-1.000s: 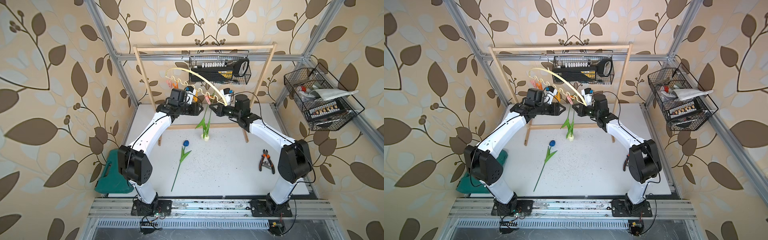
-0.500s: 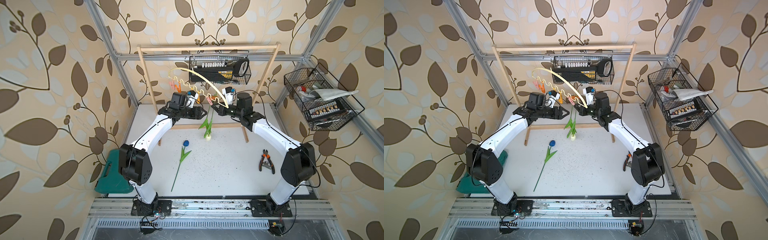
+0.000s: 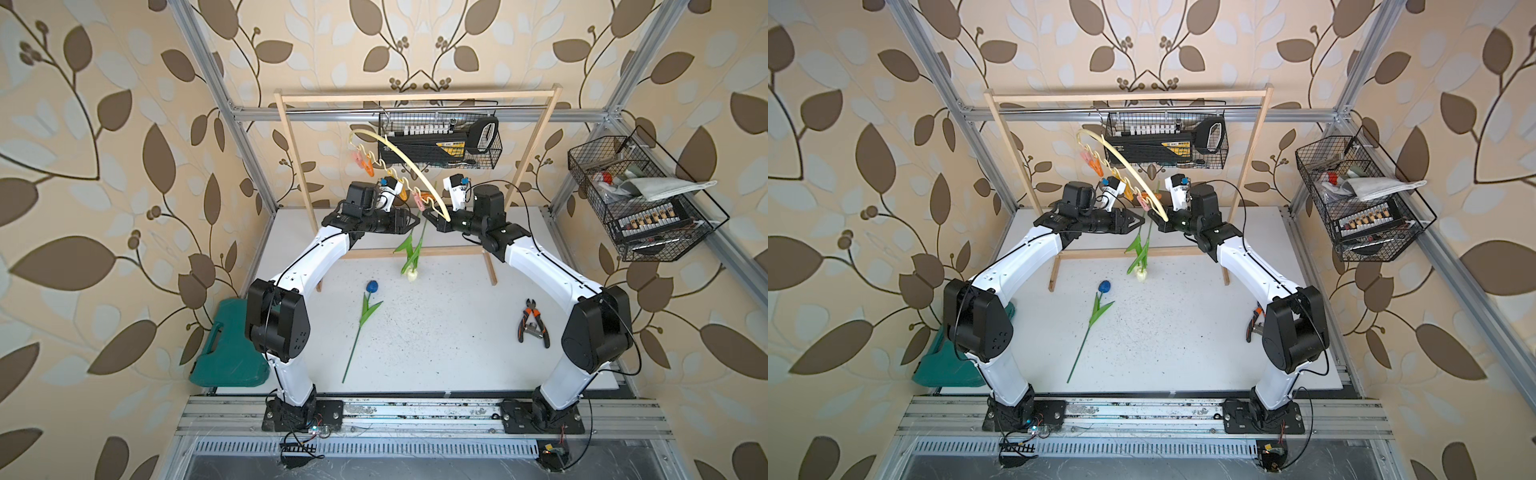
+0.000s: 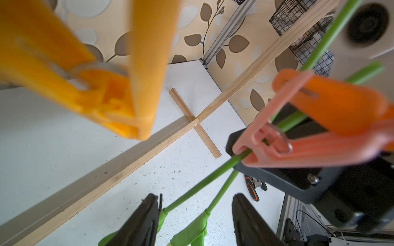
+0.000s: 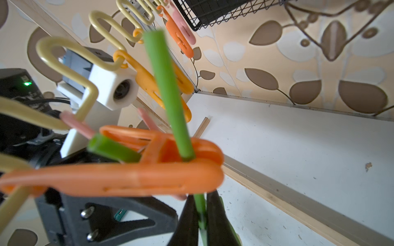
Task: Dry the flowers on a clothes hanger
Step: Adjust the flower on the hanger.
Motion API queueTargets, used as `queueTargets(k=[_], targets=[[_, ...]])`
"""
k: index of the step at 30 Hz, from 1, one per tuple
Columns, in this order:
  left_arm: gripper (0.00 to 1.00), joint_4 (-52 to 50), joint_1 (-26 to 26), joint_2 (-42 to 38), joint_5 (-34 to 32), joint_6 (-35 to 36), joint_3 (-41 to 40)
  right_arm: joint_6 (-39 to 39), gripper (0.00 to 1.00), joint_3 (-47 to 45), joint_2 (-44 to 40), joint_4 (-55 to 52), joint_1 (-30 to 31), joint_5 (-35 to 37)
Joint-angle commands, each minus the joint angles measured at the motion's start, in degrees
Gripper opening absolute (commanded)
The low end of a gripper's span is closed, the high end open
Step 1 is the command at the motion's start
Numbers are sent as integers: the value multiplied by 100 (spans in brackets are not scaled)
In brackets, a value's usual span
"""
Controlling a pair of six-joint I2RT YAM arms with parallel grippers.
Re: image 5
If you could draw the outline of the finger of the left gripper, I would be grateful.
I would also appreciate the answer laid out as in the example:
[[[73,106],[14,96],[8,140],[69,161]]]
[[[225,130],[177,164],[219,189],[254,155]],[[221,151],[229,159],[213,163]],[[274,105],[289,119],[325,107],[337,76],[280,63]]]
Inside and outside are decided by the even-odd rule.
[[[153,197],[72,197],[50,188],[35,202],[56,246],[118,246],[178,224],[176,211]]]

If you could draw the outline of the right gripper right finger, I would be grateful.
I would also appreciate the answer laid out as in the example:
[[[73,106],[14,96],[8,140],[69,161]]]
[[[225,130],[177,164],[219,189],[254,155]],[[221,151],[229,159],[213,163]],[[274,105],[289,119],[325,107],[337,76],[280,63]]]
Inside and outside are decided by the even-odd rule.
[[[209,246],[240,246],[217,190],[207,194],[207,244]]]

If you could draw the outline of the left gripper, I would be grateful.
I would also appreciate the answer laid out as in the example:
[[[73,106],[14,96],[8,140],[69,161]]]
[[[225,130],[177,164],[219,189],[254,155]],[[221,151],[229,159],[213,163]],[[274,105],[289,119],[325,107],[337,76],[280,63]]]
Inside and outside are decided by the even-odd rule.
[[[15,99],[35,106],[51,117],[59,117],[60,112],[51,109],[37,85],[25,69],[1,69],[1,96]],[[34,187],[34,195],[41,195],[53,187],[55,179],[66,173],[62,185],[71,182],[71,175],[77,172],[76,165],[98,165],[102,158],[81,149],[67,157],[61,157],[60,149],[65,143],[66,134],[35,126],[11,116],[1,114],[1,153],[21,158],[32,167],[29,170],[16,170],[1,179],[4,183],[16,177],[17,184]]]

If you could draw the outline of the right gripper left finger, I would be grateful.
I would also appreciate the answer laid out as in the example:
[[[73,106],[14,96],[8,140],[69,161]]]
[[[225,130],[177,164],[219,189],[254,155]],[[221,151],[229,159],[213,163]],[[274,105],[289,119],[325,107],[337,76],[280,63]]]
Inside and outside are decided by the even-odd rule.
[[[193,195],[189,195],[176,230],[167,246],[197,246],[199,241],[199,214]]]

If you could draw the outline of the cream clothes hanger with clips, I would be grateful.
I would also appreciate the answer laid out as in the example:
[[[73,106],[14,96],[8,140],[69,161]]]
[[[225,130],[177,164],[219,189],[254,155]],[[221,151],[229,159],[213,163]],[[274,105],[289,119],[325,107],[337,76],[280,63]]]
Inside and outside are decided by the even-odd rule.
[[[133,34],[129,34],[113,18],[100,11],[91,12],[89,18],[93,27],[102,36],[118,46],[118,51],[113,57],[114,64],[103,62],[86,48],[65,38],[48,37],[37,44],[38,55],[44,63],[60,74],[79,82],[87,89],[87,97],[79,111],[76,114],[71,114],[69,121],[58,120],[19,101],[2,97],[2,114],[46,129],[64,130],[70,128],[77,129],[81,133],[88,131],[88,126],[84,124],[84,118],[90,112],[99,91],[91,81],[60,63],[52,55],[52,49],[56,46],[65,47],[105,70],[116,71],[121,68],[126,69],[129,65],[135,65],[136,61],[127,53],[125,47],[107,32],[98,21],[104,19],[124,37],[133,42],[144,42],[143,35],[145,34],[139,29],[136,29]],[[153,90],[159,92],[156,79],[154,78],[151,82]],[[180,172],[185,169],[180,166],[182,160],[177,153],[173,133],[103,126],[99,134],[138,152],[141,154],[140,161],[138,163],[122,163],[114,160],[114,163],[111,164],[76,165],[77,172],[71,175],[71,182],[65,186],[62,185],[63,179],[66,177],[66,173],[62,173],[59,178],[55,179],[53,188],[68,195],[82,197],[147,197],[150,195],[188,194],[189,191],[193,190],[194,185],[187,182],[185,178],[178,177]],[[197,158],[210,160],[216,165],[215,171],[210,171],[208,176],[200,183],[204,194],[213,192],[224,180],[222,170],[223,152],[210,141],[191,137],[190,139]],[[29,169],[31,168],[26,161],[6,154],[1,155],[1,171],[3,172],[1,179],[6,178],[13,171]],[[1,190],[8,195],[8,199],[1,205],[1,228],[5,228],[26,199],[34,195],[34,187],[17,184],[17,182],[16,177],[10,177],[4,183],[1,183]]]

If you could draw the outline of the white tulip flower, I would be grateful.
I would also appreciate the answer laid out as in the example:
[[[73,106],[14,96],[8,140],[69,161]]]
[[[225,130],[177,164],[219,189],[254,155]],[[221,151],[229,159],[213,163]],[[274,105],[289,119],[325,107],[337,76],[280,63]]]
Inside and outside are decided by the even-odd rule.
[[[199,240],[206,246],[207,208],[200,183],[210,171],[215,171],[216,165],[210,160],[197,158],[193,149],[164,32],[162,30],[150,31],[143,35],[143,39],[158,84],[160,97],[171,125],[177,153],[182,160],[180,166],[185,169],[180,172],[178,177],[185,178],[187,182],[194,185],[188,195],[194,196],[199,214]]]
[[[87,145],[87,150],[122,163],[138,163],[141,154],[101,134],[92,137]]]

